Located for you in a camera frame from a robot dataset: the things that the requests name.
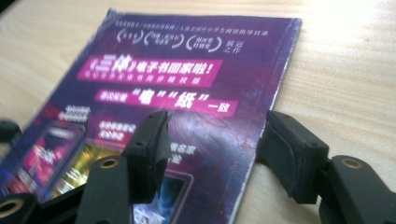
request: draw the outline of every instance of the screw hole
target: screw hole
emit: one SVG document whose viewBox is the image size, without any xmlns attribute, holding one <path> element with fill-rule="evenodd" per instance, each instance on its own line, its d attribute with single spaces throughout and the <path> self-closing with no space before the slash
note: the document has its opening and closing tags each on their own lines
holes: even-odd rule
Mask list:
<svg viewBox="0 0 396 224">
<path fill-rule="evenodd" d="M 11 199 L 0 204 L 0 218 L 8 217 L 23 207 L 22 199 Z"/>
<path fill-rule="evenodd" d="M 107 169 L 107 168 L 114 167 L 118 164 L 119 164 L 119 161 L 114 160 L 114 159 L 109 159 L 109 160 L 103 161 L 102 164 L 100 165 L 100 167 Z"/>
<path fill-rule="evenodd" d="M 355 170 L 359 170 L 359 169 L 361 169 L 361 167 L 363 167 L 360 162 L 352 160 L 352 159 L 342 159 L 341 163 L 343 163 L 345 166 L 355 169 Z"/>
</svg>

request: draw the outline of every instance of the wood grain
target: wood grain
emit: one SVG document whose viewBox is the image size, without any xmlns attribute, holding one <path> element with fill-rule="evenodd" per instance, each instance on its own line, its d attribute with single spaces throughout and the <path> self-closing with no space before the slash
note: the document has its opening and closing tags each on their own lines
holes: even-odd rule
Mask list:
<svg viewBox="0 0 396 224">
<path fill-rule="evenodd" d="M 0 16 L 0 117 L 28 124 L 107 10 L 298 17 L 303 27 L 275 110 L 369 162 L 396 191 L 396 1 L 20 0 Z M 256 164 L 235 223 L 319 223 Z"/>
</svg>

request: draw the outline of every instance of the booklet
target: booklet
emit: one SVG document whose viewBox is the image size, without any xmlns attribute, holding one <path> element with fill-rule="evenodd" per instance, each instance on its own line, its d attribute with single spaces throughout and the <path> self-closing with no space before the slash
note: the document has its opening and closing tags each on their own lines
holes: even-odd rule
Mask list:
<svg viewBox="0 0 396 224">
<path fill-rule="evenodd" d="M 162 197 L 135 204 L 134 223 L 232 223 L 301 24 L 109 10 L 0 165 L 2 194 L 45 202 L 84 184 L 94 161 L 165 109 Z"/>
</svg>

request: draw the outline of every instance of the black mechanical part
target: black mechanical part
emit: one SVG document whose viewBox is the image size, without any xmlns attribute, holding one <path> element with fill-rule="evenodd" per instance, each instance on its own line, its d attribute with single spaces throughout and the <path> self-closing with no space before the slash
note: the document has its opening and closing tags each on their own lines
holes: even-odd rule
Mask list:
<svg viewBox="0 0 396 224">
<path fill-rule="evenodd" d="M 12 120 L 0 119 L 0 143 L 9 143 L 12 138 L 21 133 L 20 126 Z"/>
<path fill-rule="evenodd" d="M 43 204 L 30 193 L 0 199 L 2 224 L 130 223 L 133 203 L 151 203 L 160 192 L 171 155 L 166 111 L 149 115 L 120 156 L 92 165 L 87 183 Z"/>
<path fill-rule="evenodd" d="M 292 117 L 269 111 L 257 161 L 264 161 L 297 203 L 315 203 L 323 224 L 396 224 L 396 194 L 366 162 L 327 159 L 329 148 Z"/>
<path fill-rule="evenodd" d="M 269 111 L 256 159 L 265 161 L 297 203 L 316 203 L 315 176 L 329 147 L 289 115 Z"/>
</svg>

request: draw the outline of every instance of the light wooden surface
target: light wooden surface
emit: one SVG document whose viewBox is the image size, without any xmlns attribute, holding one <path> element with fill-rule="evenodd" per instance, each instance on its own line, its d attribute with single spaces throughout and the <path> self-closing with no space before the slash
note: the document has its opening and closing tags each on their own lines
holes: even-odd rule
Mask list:
<svg viewBox="0 0 396 224">
<path fill-rule="evenodd" d="M 0 117 L 26 125 L 107 10 L 298 17 L 303 27 L 275 110 L 369 162 L 396 191 L 396 1 L 21 0 L 0 16 Z M 256 164 L 235 223 L 319 223 Z"/>
</svg>

